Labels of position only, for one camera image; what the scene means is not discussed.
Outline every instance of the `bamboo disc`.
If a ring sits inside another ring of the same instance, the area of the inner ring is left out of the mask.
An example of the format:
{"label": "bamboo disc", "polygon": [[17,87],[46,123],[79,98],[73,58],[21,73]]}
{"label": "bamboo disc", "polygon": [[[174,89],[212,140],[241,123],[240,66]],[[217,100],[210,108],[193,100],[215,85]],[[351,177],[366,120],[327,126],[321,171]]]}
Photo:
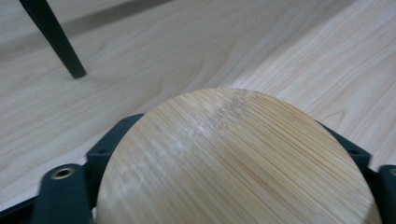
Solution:
{"label": "bamboo disc", "polygon": [[295,107],[255,91],[179,95],[123,137],[98,223],[379,223],[346,151]]}

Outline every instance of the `chair leg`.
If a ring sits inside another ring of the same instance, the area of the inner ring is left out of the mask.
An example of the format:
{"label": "chair leg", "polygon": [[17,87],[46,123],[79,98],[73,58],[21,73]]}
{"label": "chair leg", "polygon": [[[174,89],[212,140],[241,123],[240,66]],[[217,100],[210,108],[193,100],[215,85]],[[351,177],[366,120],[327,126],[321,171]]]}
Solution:
{"label": "chair leg", "polygon": [[47,38],[52,48],[58,54],[64,66],[73,78],[84,77],[85,69],[68,41],[64,30],[56,20],[50,5],[46,0],[20,0],[21,4]]}

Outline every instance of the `wooden floor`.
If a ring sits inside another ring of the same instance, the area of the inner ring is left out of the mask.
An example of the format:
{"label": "wooden floor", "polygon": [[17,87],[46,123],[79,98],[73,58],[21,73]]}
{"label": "wooden floor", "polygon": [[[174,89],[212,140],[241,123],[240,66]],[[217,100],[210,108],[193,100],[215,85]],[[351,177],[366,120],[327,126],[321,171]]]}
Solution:
{"label": "wooden floor", "polygon": [[396,1],[49,0],[74,80],[21,4],[0,6],[0,210],[118,120],[182,92],[261,91],[396,164]]}

